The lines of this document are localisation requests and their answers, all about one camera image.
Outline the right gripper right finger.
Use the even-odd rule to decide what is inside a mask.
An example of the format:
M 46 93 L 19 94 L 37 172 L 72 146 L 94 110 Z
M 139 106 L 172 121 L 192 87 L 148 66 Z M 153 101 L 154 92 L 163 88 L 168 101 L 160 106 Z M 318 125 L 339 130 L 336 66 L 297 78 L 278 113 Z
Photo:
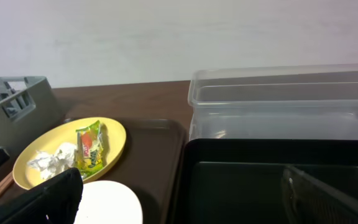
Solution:
M 290 223 L 358 223 L 358 199 L 294 166 L 284 168 L 281 190 Z

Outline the white bowl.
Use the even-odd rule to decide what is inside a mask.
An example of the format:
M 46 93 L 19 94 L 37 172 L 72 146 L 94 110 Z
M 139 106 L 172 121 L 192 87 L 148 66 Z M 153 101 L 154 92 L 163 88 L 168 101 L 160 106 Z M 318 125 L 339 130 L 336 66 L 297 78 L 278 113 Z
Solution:
M 99 180 L 83 185 L 75 224 L 142 224 L 137 195 L 126 185 Z

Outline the yellow plate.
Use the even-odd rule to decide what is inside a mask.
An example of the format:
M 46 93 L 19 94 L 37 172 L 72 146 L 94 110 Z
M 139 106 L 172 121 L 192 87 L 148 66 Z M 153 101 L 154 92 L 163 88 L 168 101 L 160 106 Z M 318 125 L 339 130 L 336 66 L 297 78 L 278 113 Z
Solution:
M 35 159 L 39 151 L 52 154 L 58 149 L 58 146 L 64 142 L 75 144 L 76 130 L 85 128 L 96 121 L 100 121 L 103 125 L 103 143 L 105 146 L 105 150 L 103 151 L 104 167 L 95 174 L 87 177 L 83 182 L 93 182 L 102 178 L 102 176 L 110 171 L 117 163 L 123 153 L 127 133 L 124 126 L 115 119 L 90 117 L 62 124 L 30 143 L 15 161 L 12 169 L 14 182 L 24 190 L 29 190 L 44 182 L 44 180 L 40 178 L 40 172 L 29 167 L 27 162 Z

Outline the white tissue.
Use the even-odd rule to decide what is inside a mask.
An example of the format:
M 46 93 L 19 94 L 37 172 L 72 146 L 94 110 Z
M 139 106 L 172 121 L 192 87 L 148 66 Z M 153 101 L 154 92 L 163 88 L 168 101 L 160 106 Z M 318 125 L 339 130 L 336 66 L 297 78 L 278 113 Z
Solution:
M 35 159 L 30 160 L 27 165 L 39 171 L 42 180 L 48 180 L 76 166 L 76 153 L 77 145 L 64 142 L 59 145 L 54 154 L 37 151 Z

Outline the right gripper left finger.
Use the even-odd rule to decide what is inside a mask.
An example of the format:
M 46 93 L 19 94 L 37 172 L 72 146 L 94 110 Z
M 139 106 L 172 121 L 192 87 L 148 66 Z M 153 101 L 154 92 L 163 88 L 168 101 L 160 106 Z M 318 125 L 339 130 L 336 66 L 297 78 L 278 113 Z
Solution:
M 0 224 L 73 224 L 83 180 L 70 168 L 0 206 Z

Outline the yellow green snack wrapper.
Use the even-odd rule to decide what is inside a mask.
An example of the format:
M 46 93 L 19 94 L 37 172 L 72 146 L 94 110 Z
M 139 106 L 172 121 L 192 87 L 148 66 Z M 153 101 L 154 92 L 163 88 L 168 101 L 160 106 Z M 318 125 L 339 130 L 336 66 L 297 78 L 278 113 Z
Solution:
M 85 128 L 76 130 L 76 168 L 80 171 L 83 180 L 97 173 L 104 167 L 104 144 L 101 126 L 101 122 L 97 120 Z

